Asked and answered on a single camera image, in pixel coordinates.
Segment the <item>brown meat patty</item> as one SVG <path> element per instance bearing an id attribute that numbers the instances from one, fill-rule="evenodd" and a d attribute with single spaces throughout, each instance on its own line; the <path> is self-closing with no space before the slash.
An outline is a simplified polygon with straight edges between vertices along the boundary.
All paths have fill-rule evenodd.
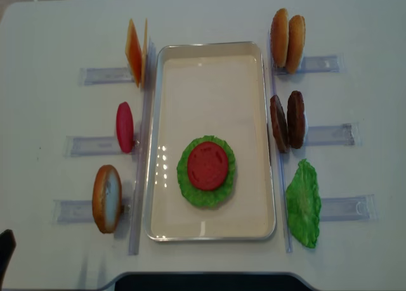
<path id="1" fill-rule="evenodd" d="M 289 138 L 285 113 L 279 97 L 275 94 L 270 99 L 270 115 L 272 121 L 272 133 L 280 153 L 289 151 Z"/>
<path id="2" fill-rule="evenodd" d="M 288 99 L 287 126 L 289 144 L 300 149 L 306 132 L 305 105 L 300 91 L 293 91 Z"/>

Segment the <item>tomato slice on tray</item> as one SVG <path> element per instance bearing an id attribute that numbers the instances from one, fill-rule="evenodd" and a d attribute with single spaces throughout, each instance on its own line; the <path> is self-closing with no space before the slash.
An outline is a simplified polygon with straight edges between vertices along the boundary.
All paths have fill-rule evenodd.
<path id="1" fill-rule="evenodd" d="M 228 156 L 218 144 L 205 141 L 190 152 L 187 174 L 191 184 L 202 191 L 219 188 L 228 174 Z"/>

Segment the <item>lettuce leaf on tray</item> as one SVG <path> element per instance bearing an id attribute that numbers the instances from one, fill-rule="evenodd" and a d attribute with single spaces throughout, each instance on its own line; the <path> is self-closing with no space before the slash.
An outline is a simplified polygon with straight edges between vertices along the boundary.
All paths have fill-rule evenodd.
<path id="1" fill-rule="evenodd" d="M 192 151 L 199 143 L 211 141 L 221 146 L 228 156 L 228 174 L 224 183 L 213 191 L 202 191 L 194 187 L 189 181 L 187 174 L 187 159 Z M 233 192 L 233 183 L 236 172 L 236 159 L 230 145 L 216 136 L 205 135 L 201 138 L 196 138 L 189 143 L 181 154 L 181 158 L 177 165 L 177 178 L 180 186 L 181 194 L 193 206 L 199 208 L 216 208 L 221 205 Z"/>

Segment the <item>upright tomato slice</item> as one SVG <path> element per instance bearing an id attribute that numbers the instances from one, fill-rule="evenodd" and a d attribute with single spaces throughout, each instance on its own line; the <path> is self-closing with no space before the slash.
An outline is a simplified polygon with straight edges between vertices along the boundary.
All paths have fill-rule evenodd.
<path id="1" fill-rule="evenodd" d="M 130 153 L 134 147 L 133 115 L 127 102 L 119 105 L 116 115 L 116 135 L 123 153 Z"/>

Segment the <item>orange cheese slice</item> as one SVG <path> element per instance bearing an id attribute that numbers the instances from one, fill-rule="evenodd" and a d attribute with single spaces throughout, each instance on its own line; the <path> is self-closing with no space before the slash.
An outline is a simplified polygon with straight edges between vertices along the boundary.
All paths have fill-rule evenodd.
<path id="1" fill-rule="evenodd" d="M 136 86 L 140 86 L 142 70 L 142 52 L 133 20 L 129 20 L 125 54 Z"/>

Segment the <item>upright lettuce leaf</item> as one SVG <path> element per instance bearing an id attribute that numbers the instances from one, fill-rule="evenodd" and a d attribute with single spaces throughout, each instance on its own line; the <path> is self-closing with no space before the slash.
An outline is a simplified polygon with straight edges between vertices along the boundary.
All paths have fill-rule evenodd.
<path id="1" fill-rule="evenodd" d="M 285 192 L 288 227 L 292 236 L 303 246 L 314 249 L 320 234 L 320 211 L 318 177 L 315 168 L 302 159 Z"/>

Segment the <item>silver metal tray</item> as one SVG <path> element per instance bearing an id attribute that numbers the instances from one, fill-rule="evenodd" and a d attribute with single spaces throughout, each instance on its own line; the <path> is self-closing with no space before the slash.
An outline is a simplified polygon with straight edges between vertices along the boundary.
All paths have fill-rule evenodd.
<path id="1" fill-rule="evenodd" d="M 263 55 L 253 42 L 167 46 L 157 57 L 144 227 L 156 242 L 262 240 L 276 225 Z M 232 192 L 215 207 L 182 194 L 176 168 L 197 138 L 233 151 Z"/>

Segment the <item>bun half left rack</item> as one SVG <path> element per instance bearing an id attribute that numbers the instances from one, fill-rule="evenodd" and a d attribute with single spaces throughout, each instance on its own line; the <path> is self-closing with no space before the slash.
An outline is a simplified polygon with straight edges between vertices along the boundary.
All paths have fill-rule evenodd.
<path id="1" fill-rule="evenodd" d="M 113 233 L 118 225 L 122 205 L 122 183 L 117 169 L 103 165 L 93 186 L 93 219 L 101 233 Z"/>

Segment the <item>left bun top right rack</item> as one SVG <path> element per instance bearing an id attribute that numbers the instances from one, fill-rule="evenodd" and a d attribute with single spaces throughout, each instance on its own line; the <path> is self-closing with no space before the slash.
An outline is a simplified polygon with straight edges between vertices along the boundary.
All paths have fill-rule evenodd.
<path id="1" fill-rule="evenodd" d="M 289 14 L 285 8 L 279 9 L 273 17 L 270 30 L 270 46 L 274 65 L 285 67 L 289 44 Z"/>

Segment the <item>dark base at bottom edge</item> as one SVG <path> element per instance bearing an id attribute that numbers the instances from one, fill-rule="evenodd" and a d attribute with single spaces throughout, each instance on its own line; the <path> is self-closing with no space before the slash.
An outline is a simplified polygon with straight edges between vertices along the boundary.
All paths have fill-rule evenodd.
<path id="1" fill-rule="evenodd" d="M 133 274 L 119 279 L 115 290 L 310 290 L 290 275 L 268 274 Z"/>

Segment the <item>right clear acrylic rack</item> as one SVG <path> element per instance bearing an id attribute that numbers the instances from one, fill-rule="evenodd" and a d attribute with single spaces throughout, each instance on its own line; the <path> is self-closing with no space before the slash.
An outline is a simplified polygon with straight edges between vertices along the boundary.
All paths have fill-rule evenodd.
<path id="1" fill-rule="evenodd" d="M 271 38 L 267 40 L 268 75 L 271 95 L 277 93 L 276 76 L 285 76 L 287 72 L 274 65 L 271 52 Z M 300 74 L 314 74 L 324 72 L 340 72 L 343 70 L 343 57 L 341 55 L 306 56 L 299 66 Z M 308 126 L 304 137 L 304 147 L 307 146 L 361 146 L 362 140 L 358 123 L 344 123 L 335 126 Z M 288 211 L 286 203 L 286 177 L 285 165 L 287 156 L 279 151 L 275 152 L 276 164 L 272 165 L 272 181 L 278 181 L 273 189 L 279 192 L 278 202 L 282 216 L 280 226 L 284 236 L 286 253 L 293 252 L 292 234 L 288 227 Z M 320 222 L 377 222 L 379 213 L 376 209 L 376 200 L 373 194 L 357 195 L 343 198 L 321 198 Z"/>

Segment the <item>clear acrylic rack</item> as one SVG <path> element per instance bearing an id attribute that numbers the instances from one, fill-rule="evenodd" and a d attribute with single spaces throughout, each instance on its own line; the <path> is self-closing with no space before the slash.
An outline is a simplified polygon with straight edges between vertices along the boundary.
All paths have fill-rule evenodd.
<path id="1" fill-rule="evenodd" d="M 287 72 L 274 65 L 271 52 L 271 38 L 267 40 L 268 75 L 271 95 L 277 93 L 276 76 L 285 76 Z M 299 66 L 300 74 L 314 74 L 324 72 L 340 72 L 343 70 L 343 57 L 341 55 L 306 56 Z M 335 126 L 308 126 L 304 137 L 304 147 L 307 146 L 361 146 L 362 140 L 358 123 L 344 123 Z M 285 165 L 287 156 L 279 151 L 275 152 L 276 164 L 272 165 L 272 181 L 278 181 L 273 189 L 279 192 L 278 202 L 282 216 L 280 226 L 284 236 L 286 253 L 293 252 L 292 234 L 288 227 L 288 211 L 286 203 L 286 177 Z M 376 200 L 373 194 L 357 195 L 343 198 L 321 198 L 320 222 L 377 222 L 379 213 L 376 209 Z"/>
<path id="2" fill-rule="evenodd" d="M 156 48 L 149 42 L 147 52 L 147 67 L 145 74 L 146 92 L 143 95 L 143 113 L 140 132 L 135 134 L 135 145 L 131 150 L 133 160 L 137 163 L 134 186 L 124 185 L 126 190 L 132 190 L 124 198 L 123 212 L 125 223 L 129 227 L 129 255 L 139 254 L 141 236 L 141 217 L 143 195 L 148 167 L 150 144 L 150 122 L 152 119 L 152 103 L 154 98 L 156 75 Z M 82 68 L 80 69 L 79 84 L 83 86 L 99 84 L 119 84 L 133 82 L 133 76 L 127 67 L 121 68 Z M 64 146 L 66 157 L 88 157 L 121 155 L 118 140 L 115 136 L 84 137 L 67 136 Z M 89 200 L 55 200 L 53 222 L 56 224 L 90 223 L 93 221 L 91 201 Z"/>

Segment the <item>left clear acrylic rack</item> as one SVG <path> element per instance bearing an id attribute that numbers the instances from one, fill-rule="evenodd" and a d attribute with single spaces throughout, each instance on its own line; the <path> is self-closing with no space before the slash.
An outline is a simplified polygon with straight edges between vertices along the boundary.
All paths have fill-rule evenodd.
<path id="1" fill-rule="evenodd" d="M 156 75 L 156 48 L 149 42 L 147 52 L 147 67 L 145 74 L 146 92 L 143 95 L 143 113 L 140 132 L 135 134 L 135 145 L 131 150 L 133 160 L 137 163 L 134 186 L 124 185 L 126 190 L 132 190 L 124 198 L 123 212 L 125 223 L 129 227 L 129 255 L 139 254 L 141 236 L 141 217 L 143 195 L 148 167 L 150 144 L 150 122 L 152 119 L 152 103 L 154 98 Z M 127 67 L 121 68 L 82 68 L 80 69 L 79 84 L 83 86 L 99 84 L 119 84 L 133 82 L 133 76 Z M 67 136 L 64 146 L 66 157 L 88 157 L 121 155 L 118 140 L 115 136 L 84 137 Z M 53 222 L 56 224 L 90 223 L 93 221 L 91 201 L 89 200 L 55 200 Z"/>

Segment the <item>black object lower left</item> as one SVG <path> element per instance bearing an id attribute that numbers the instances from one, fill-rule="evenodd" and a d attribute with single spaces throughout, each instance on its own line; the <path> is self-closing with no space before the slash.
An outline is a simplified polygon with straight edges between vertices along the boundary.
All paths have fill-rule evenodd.
<path id="1" fill-rule="evenodd" d="M 12 230 L 7 229 L 0 236 L 0 287 L 3 285 L 4 276 L 16 248 L 16 240 Z"/>

